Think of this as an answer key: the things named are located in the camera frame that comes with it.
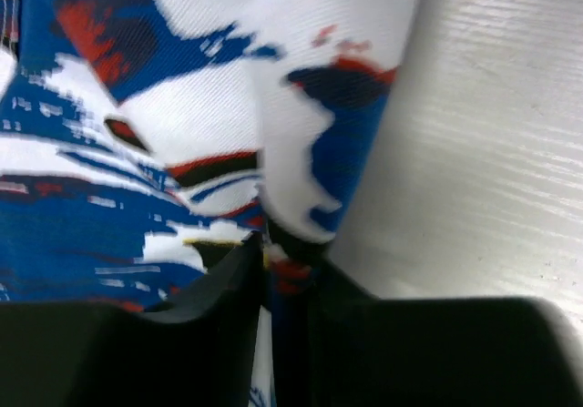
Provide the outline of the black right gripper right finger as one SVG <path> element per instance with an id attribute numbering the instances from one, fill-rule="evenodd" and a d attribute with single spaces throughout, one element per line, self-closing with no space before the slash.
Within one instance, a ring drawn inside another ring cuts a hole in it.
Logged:
<path id="1" fill-rule="evenodd" d="M 310 296 L 308 406 L 579 406 L 556 307 L 521 297 L 381 299 L 329 262 Z"/>

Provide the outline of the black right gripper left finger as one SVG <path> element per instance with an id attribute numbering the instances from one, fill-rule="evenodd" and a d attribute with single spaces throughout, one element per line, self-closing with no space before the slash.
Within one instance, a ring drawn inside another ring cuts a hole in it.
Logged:
<path id="1" fill-rule="evenodd" d="M 245 406 L 263 280 L 251 234 L 154 310 L 1 307 L 4 406 Z"/>

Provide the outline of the blue red white patterned trousers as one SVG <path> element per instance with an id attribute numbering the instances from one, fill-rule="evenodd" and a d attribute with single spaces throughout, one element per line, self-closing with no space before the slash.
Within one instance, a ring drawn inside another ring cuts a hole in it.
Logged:
<path id="1" fill-rule="evenodd" d="M 1 307 L 157 308 L 251 234 L 249 402 L 308 406 L 308 306 L 418 0 L 1 0 Z"/>

